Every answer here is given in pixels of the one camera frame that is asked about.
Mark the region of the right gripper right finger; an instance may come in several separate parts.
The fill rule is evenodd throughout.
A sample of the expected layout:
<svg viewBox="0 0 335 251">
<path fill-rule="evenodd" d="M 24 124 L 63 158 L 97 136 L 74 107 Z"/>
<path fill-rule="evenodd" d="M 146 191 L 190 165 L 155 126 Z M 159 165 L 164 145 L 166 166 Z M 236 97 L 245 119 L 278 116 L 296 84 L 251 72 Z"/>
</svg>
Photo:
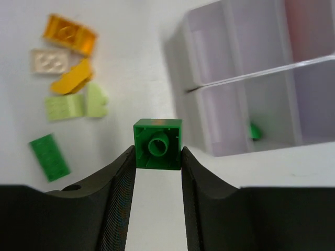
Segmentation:
<svg viewBox="0 0 335 251">
<path fill-rule="evenodd" d="M 181 176 L 189 250 L 334 250 L 332 187 L 236 188 L 186 147 Z"/>
</svg>

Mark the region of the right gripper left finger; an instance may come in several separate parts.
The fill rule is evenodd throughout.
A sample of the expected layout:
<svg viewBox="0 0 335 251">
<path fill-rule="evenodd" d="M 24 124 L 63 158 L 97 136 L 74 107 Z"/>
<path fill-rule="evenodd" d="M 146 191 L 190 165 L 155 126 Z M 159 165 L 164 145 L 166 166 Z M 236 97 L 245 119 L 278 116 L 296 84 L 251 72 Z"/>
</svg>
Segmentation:
<svg viewBox="0 0 335 251">
<path fill-rule="evenodd" d="M 124 250 L 135 148 L 62 190 L 1 186 L 1 250 Z"/>
</svg>

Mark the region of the green lego plate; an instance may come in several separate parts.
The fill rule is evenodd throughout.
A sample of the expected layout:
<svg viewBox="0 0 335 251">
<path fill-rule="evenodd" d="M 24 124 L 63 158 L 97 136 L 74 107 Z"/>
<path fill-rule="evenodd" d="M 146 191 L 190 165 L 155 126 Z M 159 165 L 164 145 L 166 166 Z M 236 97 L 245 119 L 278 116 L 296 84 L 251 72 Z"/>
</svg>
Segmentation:
<svg viewBox="0 0 335 251">
<path fill-rule="evenodd" d="M 71 173 L 53 134 L 29 142 L 48 182 L 56 181 Z"/>
</svg>

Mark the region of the dark green square lego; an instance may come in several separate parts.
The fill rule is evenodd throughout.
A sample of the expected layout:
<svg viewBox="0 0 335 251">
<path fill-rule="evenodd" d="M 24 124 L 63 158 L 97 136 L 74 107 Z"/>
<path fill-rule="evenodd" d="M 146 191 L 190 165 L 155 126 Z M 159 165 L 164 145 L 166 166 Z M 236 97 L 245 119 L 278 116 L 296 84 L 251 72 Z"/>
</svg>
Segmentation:
<svg viewBox="0 0 335 251">
<path fill-rule="evenodd" d="M 253 141 L 259 141 L 263 137 L 262 130 L 254 123 L 250 123 L 250 139 Z"/>
</svg>

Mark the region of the dark green small lego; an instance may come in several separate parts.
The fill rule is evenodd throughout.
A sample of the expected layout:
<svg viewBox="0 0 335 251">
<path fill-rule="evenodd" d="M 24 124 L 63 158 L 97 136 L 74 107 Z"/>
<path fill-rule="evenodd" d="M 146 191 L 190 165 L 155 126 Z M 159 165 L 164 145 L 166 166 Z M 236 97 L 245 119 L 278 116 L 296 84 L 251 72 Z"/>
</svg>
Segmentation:
<svg viewBox="0 0 335 251">
<path fill-rule="evenodd" d="M 140 119 L 133 125 L 136 167 L 180 170 L 181 119 Z"/>
</svg>

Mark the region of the orange lego brick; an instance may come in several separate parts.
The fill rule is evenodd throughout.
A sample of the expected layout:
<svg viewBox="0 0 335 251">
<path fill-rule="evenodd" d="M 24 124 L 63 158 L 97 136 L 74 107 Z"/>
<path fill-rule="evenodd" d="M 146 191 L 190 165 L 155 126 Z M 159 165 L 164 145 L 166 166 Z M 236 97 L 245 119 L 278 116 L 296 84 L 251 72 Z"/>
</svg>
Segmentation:
<svg viewBox="0 0 335 251">
<path fill-rule="evenodd" d="M 98 34 L 79 22 L 59 14 L 50 14 L 42 35 L 47 41 L 80 55 L 92 56 Z"/>
</svg>

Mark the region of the light green curved lego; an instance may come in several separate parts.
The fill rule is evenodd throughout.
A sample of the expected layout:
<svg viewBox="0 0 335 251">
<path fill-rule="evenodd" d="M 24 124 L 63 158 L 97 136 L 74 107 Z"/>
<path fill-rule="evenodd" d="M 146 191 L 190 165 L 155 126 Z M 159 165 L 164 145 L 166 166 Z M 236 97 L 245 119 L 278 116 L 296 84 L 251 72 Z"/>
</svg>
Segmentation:
<svg viewBox="0 0 335 251">
<path fill-rule="evenodd" d="M 102 118 L 107 115 L 106 105 L 108 98 L 101 87 L 94 82 L 89 82 L 86 87 L 86 116 Z"/>
</svg>

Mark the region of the light green lego brick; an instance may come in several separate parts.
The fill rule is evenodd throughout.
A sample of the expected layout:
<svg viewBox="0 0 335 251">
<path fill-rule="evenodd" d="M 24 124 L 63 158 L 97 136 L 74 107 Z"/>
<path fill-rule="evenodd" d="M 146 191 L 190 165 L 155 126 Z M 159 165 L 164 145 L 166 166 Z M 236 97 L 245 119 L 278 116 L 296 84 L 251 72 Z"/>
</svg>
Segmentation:
<svg viewBox="0 0 335 251">
<path fill-rule="evenodd" d="M 44 103 L 49 121 L 73 119 L 85 115 L 84 98 L 81 94 L 48 97 Z"/>
</svg>

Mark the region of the right white divided container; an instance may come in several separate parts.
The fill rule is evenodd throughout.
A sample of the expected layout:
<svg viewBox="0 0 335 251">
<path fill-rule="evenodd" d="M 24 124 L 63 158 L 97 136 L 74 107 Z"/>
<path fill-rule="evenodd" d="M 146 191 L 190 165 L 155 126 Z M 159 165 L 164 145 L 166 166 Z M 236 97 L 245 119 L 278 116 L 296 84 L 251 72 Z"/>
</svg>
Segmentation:
<svg viewBox="0 0 335 251">
<path fill-rule="evenodd" d="M 238 76 L 185 95 L 184 142 L 212 156 L 334 141 L 334 56 Z M 250 139 L 250 123 L 263 132 Z"/>
</svg>

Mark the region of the white divided container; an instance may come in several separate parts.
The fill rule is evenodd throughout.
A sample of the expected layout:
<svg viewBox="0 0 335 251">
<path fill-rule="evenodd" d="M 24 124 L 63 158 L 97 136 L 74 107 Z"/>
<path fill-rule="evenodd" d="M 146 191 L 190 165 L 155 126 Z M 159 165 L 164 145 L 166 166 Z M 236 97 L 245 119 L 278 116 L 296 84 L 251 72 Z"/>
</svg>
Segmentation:
<svg viewBox="0 0 335 251">
<path fill-rule="evenodd" d="M 334 141 L 334 56 L 238 76 L 185 95 L 184 142 L 212 156 Z M 250 123 L 263 132 L 250 139 Z"/>
<path fill-rule="evenodd" d="M 184 91 L 334 57 L 334 1 L 215 1 L 188 10 L 165 43 Z"/>
</svg>

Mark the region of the yellow curved lego brick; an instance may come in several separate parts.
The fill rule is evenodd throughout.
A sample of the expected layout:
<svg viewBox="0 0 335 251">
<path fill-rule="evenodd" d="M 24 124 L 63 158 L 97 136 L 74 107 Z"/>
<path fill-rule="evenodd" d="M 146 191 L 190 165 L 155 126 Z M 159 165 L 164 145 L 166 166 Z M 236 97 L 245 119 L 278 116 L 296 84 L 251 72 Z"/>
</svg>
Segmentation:
<svg viewBox="0 0 335 251">
<path fill-rule="evenodd" d="M 53 82 L 50 90 L 58 95 L 75 94 L 93 78 L 93 75 L 90 59 L 81 59 L 69 72 Z"/>
</svg>

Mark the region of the cream lego brick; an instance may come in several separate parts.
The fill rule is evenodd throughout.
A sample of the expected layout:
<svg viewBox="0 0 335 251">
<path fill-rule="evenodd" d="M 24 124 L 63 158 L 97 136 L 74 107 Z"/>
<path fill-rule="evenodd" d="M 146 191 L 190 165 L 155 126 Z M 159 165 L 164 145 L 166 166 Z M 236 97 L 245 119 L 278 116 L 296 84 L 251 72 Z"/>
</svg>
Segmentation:
<svg viewBox="0 0 335 251">
<path fill-rule="evenodd" d="M 32 49 L 30 71 L 34 74 L 60 75 L 70 68 L 70 52 L 66 49 Z"/>
</svg>

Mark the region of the left white divided container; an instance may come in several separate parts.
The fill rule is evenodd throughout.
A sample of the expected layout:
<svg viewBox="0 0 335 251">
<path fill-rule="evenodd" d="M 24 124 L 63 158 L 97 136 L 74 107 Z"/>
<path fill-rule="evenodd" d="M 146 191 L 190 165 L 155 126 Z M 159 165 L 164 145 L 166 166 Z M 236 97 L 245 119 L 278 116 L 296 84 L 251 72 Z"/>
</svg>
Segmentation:
<svg viewBox="0 0 335 251">
<path fill-rule="evenodd" d="M 184 91 L 334 57 L 334 1 L 215 1 L 188 10 L 165 43 Z"/>
</svg>

